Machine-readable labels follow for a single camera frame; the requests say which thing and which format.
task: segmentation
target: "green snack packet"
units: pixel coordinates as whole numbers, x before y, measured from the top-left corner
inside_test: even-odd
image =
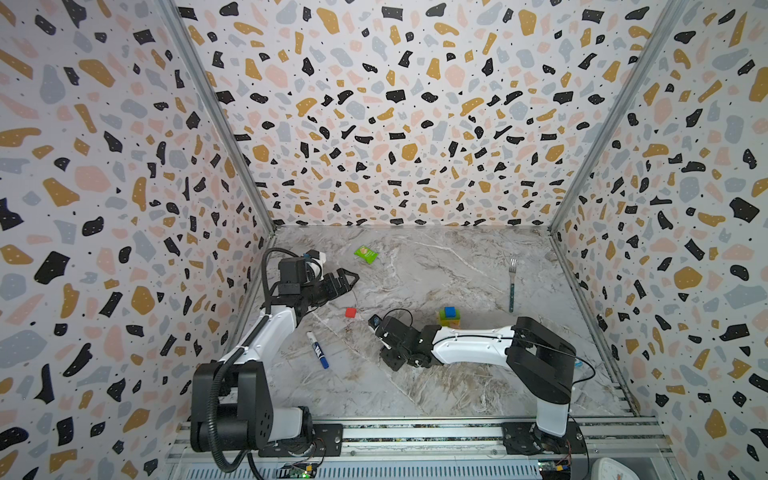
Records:
[[[358,257],[362,258],[366,262],[368,262],[369,265],[371,263],[373,263],[373,261],[376,260],[376,258],[379,256],[378,253],[376,253],[373,250],[369,249],[365,245],[363,245],[359,249],[355,250],[355,255],[357,255]]]

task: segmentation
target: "white marble vein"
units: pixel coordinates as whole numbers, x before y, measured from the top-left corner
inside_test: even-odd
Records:
[[[353,254],[362,245],[379,253],[372,265]],[[342,266],[361,277],[351,293],[306,316],[282,345],[267,369],[276,406],[309,406],[314,415],[334,416],[534,415],[535,397],[501,367],[405,365],[392,372],[379,359],[381,343],[367,325],[371,315],[407,308],[413,312],[414,326],[421,328],[435,323],[437,309],[456,306],[464,328],[514,324],[516,316],[542,322],[598,369],[595,379],[577,385],[574,415],[627,415],[549,239],[537,230],[284,227],[274,246],[296,253],[324,251],[326,272]],[[507,311],[512,257],[518,259],[514,315]],[[270,261],[270,282],[276,280],[276,271],[275,259]],[[346,307],[357,308],[355,319],[344,316]],[[407,321],[407,313],[401,314]],[[305,335],[309,330],[317,336],[330,369],[323,370],[311,350]],[[575,377],[589,372],[582,366]]]

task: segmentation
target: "robotic arm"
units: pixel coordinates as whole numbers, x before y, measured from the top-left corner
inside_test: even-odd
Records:
[[[269,288],[266,262],[273,252],[290,257],[280,260],[280,280]],[[325,262],[326,255],[317,250],[300,257],[288,250],[268,249],[261,264],[265,300],[259,320],[232,351],[218,362],[200,365],[194,374],[190,443],[195,452],[211,452],[224,472],[237,469],[246,455],[252,463],[251,450],[258,450],[260,456],[285,457],[286,451],[305,455],[313,445],[318,448],[316,440],[328,435],[330,428],[338,428],[331,438],[341,436],[341,425],[323,424],[322,431],[316,431],[307,407],[273,407],[265,372],[307,313],[357,283],[359,276],[343,268],[336,276],[323,274]],[[368,324],[384,345],[381,358],[395,371],[406,363],[430,368],[454,362],[511,369],[538,399],[535,428],[521,435],[530,437],[539,451],[564,448],[576,350],[540,323],[518,317],[514,326],[490,330],[427,325],[418,331],[394,317],[374,315]],[[232,388],[237,388],[237,402],[221,401]],[[323,441],[323,455],[338,455],[340,445],[330,443],[338,442]],[[240,453],[229,463],[223,451],[231,450]]]

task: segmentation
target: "terrazzo patterned wall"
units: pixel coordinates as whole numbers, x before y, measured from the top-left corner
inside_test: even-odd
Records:
[[[688,6],[557,238],[688,476],[755,480],[768,475],[768,3]]]
[[[177,4],[275,223],[542,225],[665,2]]]
[[[0,477],[159,478],[263,231],[154,4],[0,14]]]

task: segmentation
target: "back wall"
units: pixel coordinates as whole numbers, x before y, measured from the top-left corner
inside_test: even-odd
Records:
[[[664,2],[178,5],[276,223],[542,225]]]

